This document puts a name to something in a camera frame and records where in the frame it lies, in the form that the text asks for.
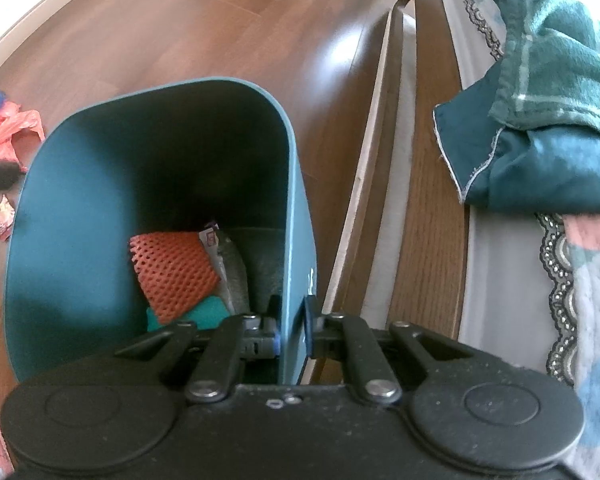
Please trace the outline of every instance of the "teal sponge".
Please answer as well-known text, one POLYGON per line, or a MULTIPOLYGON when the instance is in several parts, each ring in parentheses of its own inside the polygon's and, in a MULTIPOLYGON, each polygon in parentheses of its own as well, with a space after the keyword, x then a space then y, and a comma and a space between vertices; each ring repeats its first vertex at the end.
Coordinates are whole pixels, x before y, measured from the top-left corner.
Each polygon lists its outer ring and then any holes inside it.
MULTIPOLYGON (((178 320, 193 321, 199 330, 208 330, 210 328, 218 328, 225 317, 229 317, 229 312, 222 300, 217 296, 208 296, 186 314, 180 316, 178 320)), ((158 318, 155 317, 154 311, 148 308, 146 310, 147 332, 152 332, 159 328, 162 328, 162 325, 158 323, 158 318)))

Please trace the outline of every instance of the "bed frame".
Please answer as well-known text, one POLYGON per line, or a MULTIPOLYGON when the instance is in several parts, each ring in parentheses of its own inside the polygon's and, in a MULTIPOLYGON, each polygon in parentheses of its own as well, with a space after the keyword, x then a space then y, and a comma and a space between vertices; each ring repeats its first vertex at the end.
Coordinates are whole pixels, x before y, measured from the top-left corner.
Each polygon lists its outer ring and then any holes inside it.
MULTIPOLYGON (((371 272, 394 146, 404 8, 387 17, 358 169, 323 311, 360 314, 371 272)), ((415 0, 416 111, 413 162, 389 322, 404 320, 457 338, 466 272, 468 208, 440 157, 433 107, 460 90, 458 62, 442 0, 415 0)), ((336 362, 309 362, 303 382, 342 380, 336 362)))

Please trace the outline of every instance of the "lace trim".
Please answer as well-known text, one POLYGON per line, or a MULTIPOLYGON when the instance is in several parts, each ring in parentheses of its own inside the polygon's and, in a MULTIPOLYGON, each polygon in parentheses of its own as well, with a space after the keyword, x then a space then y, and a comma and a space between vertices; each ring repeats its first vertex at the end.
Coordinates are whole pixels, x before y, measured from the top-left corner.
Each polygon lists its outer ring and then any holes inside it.
POLYGON ((578 316, 574 299, 569 245, 560 215, 536 214, 536 218, 544 229, 540 261, 554 282, 554 290, 549 295, 549 309, 559 334, 546 360, 546 371, 559 381, 573 386, 575 353, 578 343, 578 316))
POLYGON ((504 51, 502 49, 502 45, 500 44, 500 40, 495 35, 487 21, 482 17, 482 13, 480 12, 480 9, 478 9, 478 5, 475 3, 475 0, 464 0, 464 8, 466 9, 466 13, 469 15, 471 22, 478 27, 478 30, 481 33, 484 34, 484 39, 487 42, 487 46, 491 50, 491 57, 493 57, 493 59, 496 61, 499 60, 502 56, 504 56, 504 51))
MULTIPOLYGON (((464 8, 471 22, 484 35, 491 51, 491 57, 496 61, 499 60, 504 55, 500 40, 483 18, 475 1, 464 0, 464 8)), ((573 274, 569 260, 569 245, 560 215, 536 214, 536 218, 544 229, 540 261, 554 282, 554 288, 549 295, 549 310, 558 331, 558 339, 546 360, 546 371, 559 381, 573 386, 575 355, 578 346, 578 317, 573 291, 573 274)))

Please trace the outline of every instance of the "orange foam netting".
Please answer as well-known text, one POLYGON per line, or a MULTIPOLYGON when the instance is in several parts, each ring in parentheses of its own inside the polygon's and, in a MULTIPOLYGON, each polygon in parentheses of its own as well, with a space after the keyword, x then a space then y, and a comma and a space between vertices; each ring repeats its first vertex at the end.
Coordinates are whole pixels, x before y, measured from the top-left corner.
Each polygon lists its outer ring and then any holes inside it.
POLYGON ((162 325, 191 310, 220 281, 198 233, 148 233, 129 245, 140 287, 162 325))

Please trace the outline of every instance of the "laminate floor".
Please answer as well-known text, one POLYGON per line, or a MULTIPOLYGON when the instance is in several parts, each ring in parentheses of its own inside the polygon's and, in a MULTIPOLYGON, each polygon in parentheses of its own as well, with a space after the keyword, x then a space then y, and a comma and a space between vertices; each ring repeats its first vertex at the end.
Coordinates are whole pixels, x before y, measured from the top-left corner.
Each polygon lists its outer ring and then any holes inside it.
MULTIPOLYGON (((72 0, 0 68, 47 131, 85 105, 209 75, 252 80, 293 124, 324 295, 349 201, 384 20, 396 0, 72 0)), ((30 158, 26 135, 16 151, 30 158)), ((2 334, 0 406, 14 385, 2 334)))

